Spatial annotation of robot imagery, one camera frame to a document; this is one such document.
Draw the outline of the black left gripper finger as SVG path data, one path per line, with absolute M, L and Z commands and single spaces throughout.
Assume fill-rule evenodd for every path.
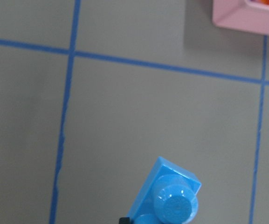
M 131 224 L 131 220 L 129 217 L 121 217 L 118 224 Z

